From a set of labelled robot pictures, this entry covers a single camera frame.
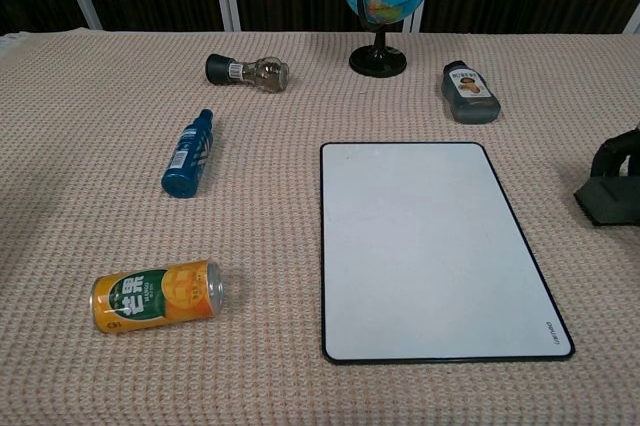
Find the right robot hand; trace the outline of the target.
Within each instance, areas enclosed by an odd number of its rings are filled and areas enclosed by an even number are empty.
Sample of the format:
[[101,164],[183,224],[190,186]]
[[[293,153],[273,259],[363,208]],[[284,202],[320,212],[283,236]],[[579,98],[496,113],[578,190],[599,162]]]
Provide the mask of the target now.
[[639,175],[639,125],[630,131],[607,139],[596,152],[591,177],[618,177],[622,164],[628,161],[628,176]]

